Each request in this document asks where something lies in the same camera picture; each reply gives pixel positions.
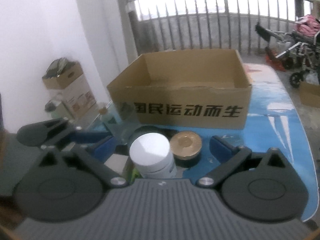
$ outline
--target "orange object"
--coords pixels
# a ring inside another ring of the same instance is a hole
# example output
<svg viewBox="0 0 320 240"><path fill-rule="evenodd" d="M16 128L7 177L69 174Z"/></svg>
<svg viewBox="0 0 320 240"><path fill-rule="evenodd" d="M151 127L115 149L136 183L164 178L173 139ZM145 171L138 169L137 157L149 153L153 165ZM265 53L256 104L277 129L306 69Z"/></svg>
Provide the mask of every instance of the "orange object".
<svg viewBox="0 0 320 240"><path fill-rule="evenodd" d="M12 240L21 240L14 233L12 233L12 231L8 230L7 228L5 228L3 226L0 226L0 230L2 230Z"/></svg>
<svg viewBox="0 0 320 240"><path fill-rule="evenodd" d="M266 54L266 62L269 66L273 67L275 70L280 70L285 72L285 68L283 67L280 60L271 60L269 55Z"/></svg>
<svg viewBox="0 0 320 240"><path fill-rule="evenodd" d="M317 236L320 236L320 228L318 228L316 231L312 232L309 236L307 236L303 240L316 240Z"/></svg>

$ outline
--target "white wall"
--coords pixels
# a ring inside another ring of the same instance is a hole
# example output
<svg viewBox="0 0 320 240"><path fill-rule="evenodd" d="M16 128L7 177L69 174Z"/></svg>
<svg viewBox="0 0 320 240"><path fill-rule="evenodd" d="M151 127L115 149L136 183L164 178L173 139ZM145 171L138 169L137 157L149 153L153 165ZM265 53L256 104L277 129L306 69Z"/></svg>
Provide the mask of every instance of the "white wall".
<svg viewBox="0 0 320 240"><path fill-rule="evenodd" d="M109 101L101 78L108 73L99 73L84 34L76 0L40 0L42 12L57 58L78 60L90 88L98 102Z"/></svg>
<svg viewBox="0 0 320 240"><path fill-rule="evenodd" d="M80 61L96 100L109 101L106 85L128 65L117 0L0 0L0 15L7 130L48 119L41 77L59 57Z"/></svg>
<svg viewBox="0 0 320 240"><path fill-rule="evenodd" d="M54 59L39 0L0 0L0 93L10 132L48 118L41 77Z"/></svg>
<svg viewBox="0 0 320 240"><path fill-rule="evenodd" d="M131 63L138 57L138 53L128 15L127 0L118 0L118 5L128 62Z"/></svg>

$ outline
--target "black wheel cover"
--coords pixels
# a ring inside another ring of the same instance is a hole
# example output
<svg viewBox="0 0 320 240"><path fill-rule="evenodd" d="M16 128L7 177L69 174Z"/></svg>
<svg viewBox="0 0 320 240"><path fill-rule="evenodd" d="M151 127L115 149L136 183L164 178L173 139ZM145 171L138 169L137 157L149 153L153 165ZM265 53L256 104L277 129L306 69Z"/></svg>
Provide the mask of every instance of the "black wheel cover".
<svg viewBox="0 0 320 240"><path fill-rule="evenodd" d="M17 132L17 140L25 146L42 145L48 137L48 128L44 124L28 124Z"/></svg>
<svg viewBox="0 0 320 240"><path fill-rule="evenodd" d="M25 214L50 222L81 217L95 208L102 196L102 184L93 175L56 166L34 169L15 190L15 200Z"/></svg>
<svg viewBox="0 0 320 240"><path fill-rule="evenodd" d="M272 167L232 175L223 183L221 194L228 206L240 215L269 222L296 217L303 212L308 200L300 180Z"/></svg>

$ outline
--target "pink clothing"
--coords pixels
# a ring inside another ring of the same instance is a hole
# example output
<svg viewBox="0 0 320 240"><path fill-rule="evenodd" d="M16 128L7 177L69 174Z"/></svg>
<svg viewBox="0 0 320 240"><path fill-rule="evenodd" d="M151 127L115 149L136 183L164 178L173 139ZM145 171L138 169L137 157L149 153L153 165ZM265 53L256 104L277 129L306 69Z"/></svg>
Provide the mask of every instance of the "pink clothing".
<svg viewBox="0 0 320 240"><path fill-rule="evenodd" d="M294 28L297 32L300 32L305 36L313 37L318 31L320 31L320 23L316 18L308 14L299 18L299 20L295 22Z"/></svg>

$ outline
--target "clear glass jar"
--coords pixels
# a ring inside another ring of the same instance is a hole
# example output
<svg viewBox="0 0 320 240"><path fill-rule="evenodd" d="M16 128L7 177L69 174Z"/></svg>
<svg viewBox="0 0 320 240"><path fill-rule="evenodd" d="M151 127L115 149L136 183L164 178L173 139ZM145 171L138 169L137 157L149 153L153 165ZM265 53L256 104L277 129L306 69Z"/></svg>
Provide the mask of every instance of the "clear glass jar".
<svg viewBox="0 0 320 240"><path fill-rule="evenodd" d="M99 112L100 120L122 144L127 144L134 131L141 127L133 103L111 101L106 106L100 106Z"/></svg>

